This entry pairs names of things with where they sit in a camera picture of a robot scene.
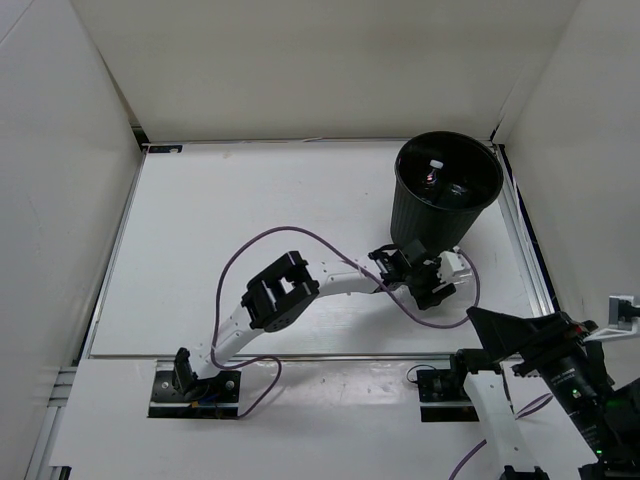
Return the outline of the clear Aquafina bottle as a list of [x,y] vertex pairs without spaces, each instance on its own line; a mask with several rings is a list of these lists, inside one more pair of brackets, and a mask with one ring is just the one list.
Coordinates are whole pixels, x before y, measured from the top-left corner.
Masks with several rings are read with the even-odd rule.
[[420,182],[421,198],[429,203],[434,203],[440,193],[442,182],[440,181],[443,163],[439,160],[432,159],[429,162],[429,168]]

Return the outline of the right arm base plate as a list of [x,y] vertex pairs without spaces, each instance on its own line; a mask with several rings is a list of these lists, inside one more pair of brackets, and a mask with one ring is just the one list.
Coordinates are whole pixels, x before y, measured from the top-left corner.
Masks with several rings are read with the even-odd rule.
[[499,391],[505,395],[507,405],[513,408],[501,367],[484,356],[452,355],[448,368],[418,364],[406,372],[406,380],[417,387],[421,421],[423,423],[478,422],[473,403],[464,390],[468,374],[480,372],[497,374],[502,380]]

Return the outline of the blue label bottle white cap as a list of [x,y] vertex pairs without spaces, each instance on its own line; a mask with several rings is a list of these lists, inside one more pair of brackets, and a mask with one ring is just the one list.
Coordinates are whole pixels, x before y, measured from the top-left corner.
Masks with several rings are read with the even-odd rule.
[[437,205],[448,210],[463,210],[475,207],[478,200],[478,191],[473,186],[449,183],[440,194]]

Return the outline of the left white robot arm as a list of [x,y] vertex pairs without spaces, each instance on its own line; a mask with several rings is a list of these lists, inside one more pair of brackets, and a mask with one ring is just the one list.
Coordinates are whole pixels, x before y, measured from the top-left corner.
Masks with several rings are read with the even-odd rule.
[[299,252],[287,252],[248,281],[238,306],[216,321],[208,347],[178,350],[172,386],[189,401],[212,395],[226,362],[258,336],[291,326],[319,298],[391,294],[406,287],[417,307],[426,310],[455,293],[455,282],[469,272],[458,251],[433,257],[418,241],[337,262],[308,263]]

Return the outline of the clear unlabelled plastic bottle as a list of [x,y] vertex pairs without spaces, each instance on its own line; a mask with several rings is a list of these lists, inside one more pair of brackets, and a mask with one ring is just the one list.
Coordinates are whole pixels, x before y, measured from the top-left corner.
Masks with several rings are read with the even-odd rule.
[[449,296],[458,291],[466,291],[472,287],[474,276],[470,272],[454,274],[452,276],[439,276],[439,284],[433,290],[434,293]]

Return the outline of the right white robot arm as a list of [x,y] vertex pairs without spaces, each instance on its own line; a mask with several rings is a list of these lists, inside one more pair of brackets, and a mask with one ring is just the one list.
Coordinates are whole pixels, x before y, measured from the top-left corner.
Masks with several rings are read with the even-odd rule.
[[513,375],[537,375],[593,452],[594,460],[579,466],[579,478],[638,478],[639,382],[616,388],[603,348],[638,337],[637,305],[615,300],[605,327],[574,321],[564,312],[520,318],[471,307],[467,315],[481,346],[456,353],[449,387],[476,412],[492,456],[488,477],[547,479],[552,473],[539,460],[546,449],[541,436],[526,430],[505,387],[506,362],[516,357]]

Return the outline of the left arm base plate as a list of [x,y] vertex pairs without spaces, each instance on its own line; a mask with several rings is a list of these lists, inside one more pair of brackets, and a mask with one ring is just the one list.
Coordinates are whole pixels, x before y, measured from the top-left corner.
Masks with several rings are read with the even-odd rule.
[[147,417],[151,419],[231,420],[239,414],[241,372],[222,371],[212,380],[197,380],[183,394],[173,365],[156,364]]

